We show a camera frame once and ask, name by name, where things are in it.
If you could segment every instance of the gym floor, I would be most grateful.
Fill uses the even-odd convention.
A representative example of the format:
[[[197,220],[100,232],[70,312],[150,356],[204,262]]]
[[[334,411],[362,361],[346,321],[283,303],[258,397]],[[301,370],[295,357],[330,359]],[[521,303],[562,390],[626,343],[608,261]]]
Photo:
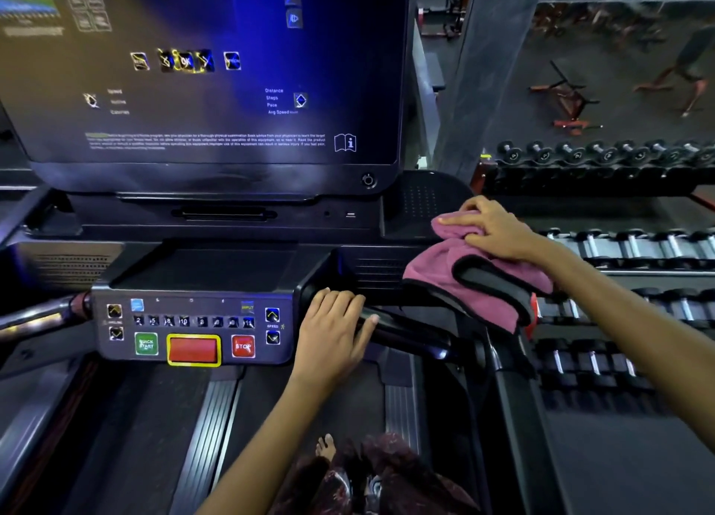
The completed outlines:
[[[651,82],[672,65],[691,33],[704,23],[689,13],[686,4],[673,5],[663,10],[668,15],[661,23],[666,41],[651,45],[648,52],[632,41],[621,48],[614,38],[594,32],[588,22],[568,23],[565,34],[559,38],[529,32],[496,118],[487,132],[487,145],[495,147],[502,140],[511,140],[523,147],[533,140],[551,145],[568,140],[585,145],[594,140],[614,143],[715,139],[713,85],[687,118],[681,117],[681,111],[693,86],[681,77],[669,77],[666,83],[674,85],[669,91],[633,92],[635,85]],[[559,80],[549,65],[549,60],[556,58],[567,59],[585,78],[587,96],[601,101],[587,106],[582,119],[603,128],[589,129],[580,137],[571,137],[567,131],[552,126],[552,121],[565,119],[556,100],[552,95],[532,93],[528,88]],[[708,50],[697,67],[706,77],[712,77],[715,51]]]

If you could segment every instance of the treadmill screen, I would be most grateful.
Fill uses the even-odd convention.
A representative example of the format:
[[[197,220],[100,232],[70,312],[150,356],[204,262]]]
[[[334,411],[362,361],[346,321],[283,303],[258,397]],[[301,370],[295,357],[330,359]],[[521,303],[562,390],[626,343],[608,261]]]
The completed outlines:
[[[0,0],[35,162],[391,164],[408,0]]]

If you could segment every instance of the red emergency stop button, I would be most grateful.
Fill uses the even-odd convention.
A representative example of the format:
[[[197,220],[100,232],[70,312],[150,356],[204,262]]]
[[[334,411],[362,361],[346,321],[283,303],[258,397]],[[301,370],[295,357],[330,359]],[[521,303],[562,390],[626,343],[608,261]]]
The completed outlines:
[[[219,366],[221,339],[214,335],[170,334],[166,337],[167,360],[174,366]]]

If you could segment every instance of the pink microfiber cloth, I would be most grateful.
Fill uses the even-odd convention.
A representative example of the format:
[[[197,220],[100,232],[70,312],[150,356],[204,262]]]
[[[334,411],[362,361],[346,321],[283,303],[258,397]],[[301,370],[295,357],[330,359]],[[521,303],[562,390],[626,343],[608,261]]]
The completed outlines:
[[[452,212],[432,220],[433,230],[445,240],[413,259],[403,282],[423,286],[461,311],[513,333],[533,317],[531,294],[549,294],[553,284],[530,263],[494,258],[464,240],[469,234],[483,234],[481,229],[438,221],[464,214]]]

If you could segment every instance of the pink towel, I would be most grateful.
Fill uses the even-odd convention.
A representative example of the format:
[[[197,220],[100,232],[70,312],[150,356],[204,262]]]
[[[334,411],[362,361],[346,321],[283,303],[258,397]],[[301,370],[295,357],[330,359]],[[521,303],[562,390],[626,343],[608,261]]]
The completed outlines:
[[[453,212],[439,217],[464,215]],[[553,284],[546,274],[530,263],[506,261],[494,258],[481,249],[465,242],[471,233],[483,234],[477,227],[442,225],[438,217],[432,220],[432,228],[444,242],[435,244],[413,259],[405,269],[403,280],[424,285],[448,300],[457,300],[461,308],[471,315],[510,333],[516,331],[519,314],[514,306],[500,298],[470,289],[459,281],[460,269],[477,266],[481,270],[499,276],[529,293],[548,294]]]

